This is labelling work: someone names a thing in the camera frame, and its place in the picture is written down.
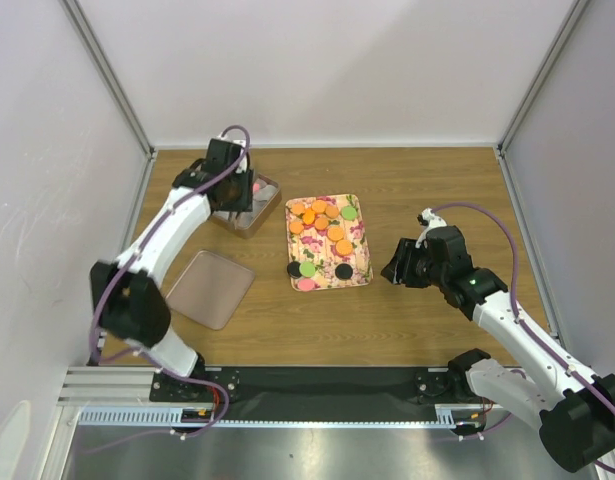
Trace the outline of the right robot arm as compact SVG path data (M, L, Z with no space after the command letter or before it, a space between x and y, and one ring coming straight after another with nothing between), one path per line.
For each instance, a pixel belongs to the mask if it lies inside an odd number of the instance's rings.
M449 394L485 397L537 431L550 457L577 472L615 449L615 375L599 376L545 333L491 270L474 266L462 232L429 226L400 239L382 276L394 285L436 287L445 301L491 334L516 360L510 373L474 349L451 362Z

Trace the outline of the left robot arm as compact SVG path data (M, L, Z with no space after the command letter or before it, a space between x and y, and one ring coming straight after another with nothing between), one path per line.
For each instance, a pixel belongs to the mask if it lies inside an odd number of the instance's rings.
M251 210L249 149L248 138L233 140L221 133L211 139L205 156L175 177L138 238L115 260L98 261L90 270L91 341L101 332L125 341L172 376L172 388L185 400L205 393L205 360L175 332L161 285L182 247L213 213Z

